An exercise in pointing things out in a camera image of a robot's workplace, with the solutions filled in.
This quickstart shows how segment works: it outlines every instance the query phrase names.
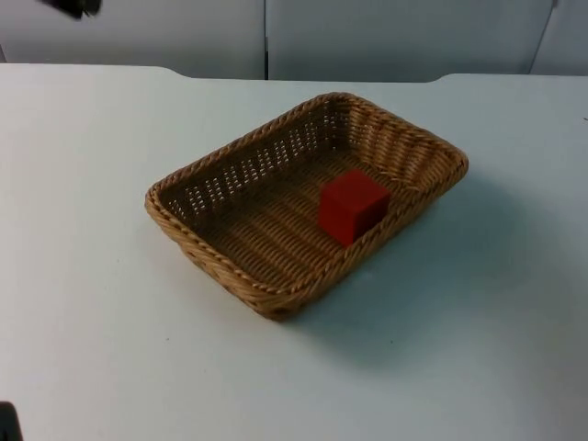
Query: basket rim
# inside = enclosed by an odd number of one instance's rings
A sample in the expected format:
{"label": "basket rim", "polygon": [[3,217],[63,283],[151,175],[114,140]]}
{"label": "basket rim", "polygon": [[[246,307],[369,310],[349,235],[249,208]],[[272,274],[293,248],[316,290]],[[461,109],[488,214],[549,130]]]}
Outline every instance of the basket rim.
{"label": "basket rim", "polygon": [[153,219],[160,225],[160,227],[164,228],[165,232],[169,232],[170,237],[174,241],[179,243],[180,246],[183,247],[185,244],[187,244],[188,240],[190,245],[198,248],[199,250],[203,250],[209,258],[213,259],[217,264],[221,265],[224,269],[231,271],[234,275],[241,278],[244,282],[251,285],[253,288],[268,294],[295,294],[314,284],[317,278],[323,278],[326,274],[330,272],[331,268],[341,265],[348,258],[360,253],[362,248],[372,243],[373,238],[378,234],[382,233],[387,225],[399,219],[407,210],[411,209],[411,207],[413,207],[414,204],[416,204],[419,200],[430,197],[440,187],[444,187],[444,184],[454,180],[456,175],[464,175],[466,173],[469,166],[469,161],[465,153],[463,153],[460,149],[453,146],[449,142],[434,135],[434,133],[431,133],[428,130],[418,128],[419,130],[423,131],[425,136],[429,136],[430,138],[438,141],[441,144],[439,146],[440,148],[445,150],[447,153],[451,153],[456,157],[455,166],[447,169],[448,173],[444,176],[444,179],[435,181],[435,183],[431,185],[429,188],[427,188],[425,192],[415,194],[410,199],[410,201],[407,202],[400,209],[389,212],[384,217],[384,219],[378,223],[376,227],[374,227],[369,232],[361,236],[361,238],[355,241],[351,246],[343,248],[339,250],[337,253],[335,253],[324,266],[321,266],[320,268],[316,268],[314,271],[311,271],[305,278],[301,279],[293,285],[280,287],[273,286],[265,282],[261,282],[257,280],[255,277],[252,277],[249,273],[247,273],[237,264],[235,264],[229,256],[217,251],[202,237],[200,237],[198,234],[196,234],[190,228],[188,228],[182,221],[180,221],[162,204],[159,198],[159,195],[162,191],[175,185],[178,182],[183,181],[186,178],[191,177],[198,170],[201,170],[203,168],[209,167],[210,165],[217,163],[227,155],[235,154],[236,152],[239,152],[240,150],[247,148],[253,142],[262,141],[263,139],[270,136],[276,130],[280,130],[287,126],[292,120],[298,119],[301,115],[305,114],[309,110],[313,110],[318,106],[321,106],[324,103],[329,102],[331,100],[347,101],[351,102],[354,106],[369,107],[369,109],[372,111],[376,110],[379,113],[379,116],[384,119],[384,122],[385,120],[392,121],[393,119],[397,121],[401,120],[405,124],[409,124],[413,127],[418,127],[402,119],[401,117],[397,117],[388,110],[385,110],[360,96],[355,96],[353,94],[349,94],[346,92],[332,92],[329,94],[319,95],[315,98],[309,99],[297,105],[290,111],[280,115],[275,119],[270,120],[269,122],[260,126],[259,128],[250,131],[241,138],[226,144],[219,150],[207,154],[206,156],[196,160],[192,164],[188,164],[174,171],[173,173],[161,179],[160,181],[156,182],[151,186],[151,188],[149,188],[147,194],[145,195],[145,208],[153,217]]}

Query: red cube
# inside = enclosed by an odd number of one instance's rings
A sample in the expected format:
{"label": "red cube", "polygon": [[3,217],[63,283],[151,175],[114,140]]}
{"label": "red cube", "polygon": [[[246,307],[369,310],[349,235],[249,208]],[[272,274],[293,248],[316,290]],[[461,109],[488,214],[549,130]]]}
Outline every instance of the red cube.
{"label": "red cube", "polygon": [[386,216],[389,202],[387,188],[351,170],[322,188],[319,226],[349,246]]}

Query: woven basket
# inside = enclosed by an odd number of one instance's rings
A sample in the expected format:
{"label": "woven basket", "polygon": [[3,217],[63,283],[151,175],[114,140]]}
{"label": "woven basket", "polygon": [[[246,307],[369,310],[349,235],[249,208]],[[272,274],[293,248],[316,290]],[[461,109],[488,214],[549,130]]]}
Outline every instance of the woven basket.
{"label": "woven basket", "polygon": [[[317,225],[320,189],[360,169],[388,215],[344,248]],[[184,253],[281,321],[317,300],[468,170],[451,144],[349,94],[317,96],[156,183],[145,207]]]}

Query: black object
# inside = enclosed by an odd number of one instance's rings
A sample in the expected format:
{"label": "black object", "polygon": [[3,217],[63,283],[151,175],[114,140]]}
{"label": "black object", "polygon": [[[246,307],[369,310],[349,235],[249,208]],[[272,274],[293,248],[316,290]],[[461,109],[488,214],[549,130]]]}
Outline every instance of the black object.
{"label": "black object", "polygon": [[40,0],[45,5],[49,5],[64,14],[75,18],[82,19],[83,15],[95,16],[102,6],[102,0]]}
{"label": "black object", "polygon": [[10,402],[0,402],[0,441],[23,441],[17,410]]}

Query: white table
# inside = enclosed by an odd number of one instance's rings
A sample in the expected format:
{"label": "white table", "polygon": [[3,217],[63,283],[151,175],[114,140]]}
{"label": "white table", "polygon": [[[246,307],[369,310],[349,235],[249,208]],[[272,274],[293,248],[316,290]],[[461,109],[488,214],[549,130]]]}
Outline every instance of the white table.
{"label": "white table", "polygon": [[[455,143],[470,170],[323,302],[275,324],[192,266],[143,195],[333,90]],[[588,78],[2,65],[0,97],[0,401],[26,441],[588,434]]]}

